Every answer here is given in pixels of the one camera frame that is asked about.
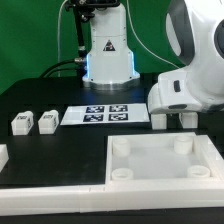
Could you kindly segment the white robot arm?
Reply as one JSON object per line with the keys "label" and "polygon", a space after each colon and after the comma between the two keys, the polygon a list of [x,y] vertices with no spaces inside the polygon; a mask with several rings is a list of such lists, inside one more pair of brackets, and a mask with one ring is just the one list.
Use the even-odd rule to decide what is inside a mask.
{"label": "white robot arm", "polygon": [[[126,11],[115,0],[93,3],[86,86],[122,88],[139,78],[126,40]],[[151,114],[224,110],[224,0],[171,0],[170,46],[184,64],[162,73],[148,95]]]}

